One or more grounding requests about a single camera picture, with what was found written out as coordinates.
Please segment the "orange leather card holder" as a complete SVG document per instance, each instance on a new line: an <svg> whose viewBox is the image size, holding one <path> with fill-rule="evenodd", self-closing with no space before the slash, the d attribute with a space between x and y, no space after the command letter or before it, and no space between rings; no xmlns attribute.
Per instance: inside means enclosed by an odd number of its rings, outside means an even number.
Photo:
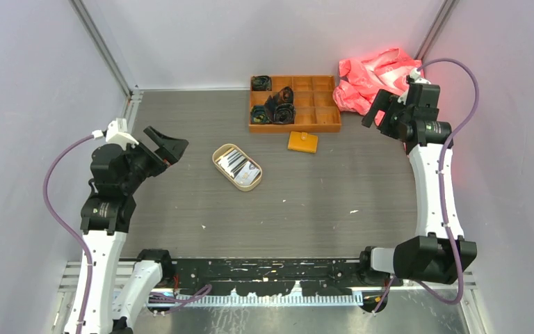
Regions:
<svg viewBox="0 0 534 334"><path fill-rule="evenodd" d="M307 132L290 132L287 148L297 152L315 154L318 147L318 137Z"/></svg>

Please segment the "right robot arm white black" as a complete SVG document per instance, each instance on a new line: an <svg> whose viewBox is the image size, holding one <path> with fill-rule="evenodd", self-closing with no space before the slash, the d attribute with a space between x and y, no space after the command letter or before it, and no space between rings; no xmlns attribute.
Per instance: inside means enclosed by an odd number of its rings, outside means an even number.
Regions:
<svg viewBox="0 0 534 334"><path fill-rule="evenodd" d="M451 180L452 126L439 121L440 87L410 83L401 97L380 89L364 116L365 127L402 142L416 187L415 236L393 248L368 246L360 256L359 279L369 286L400 279L452 284L477 256L458 220Z"/></svg>

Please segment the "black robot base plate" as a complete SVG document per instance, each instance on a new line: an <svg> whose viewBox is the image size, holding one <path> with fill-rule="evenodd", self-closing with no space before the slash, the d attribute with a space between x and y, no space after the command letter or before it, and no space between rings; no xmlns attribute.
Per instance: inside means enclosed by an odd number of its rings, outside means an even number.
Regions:
<svg viewBox="0 0 534 334"><path fill-rule="evenodd" d="M370 270L363 259L347 258L181 258L161 270L157 288L191 295L210 285L211 296L345 296L355 289L384 289L388 273Z"/></svg>

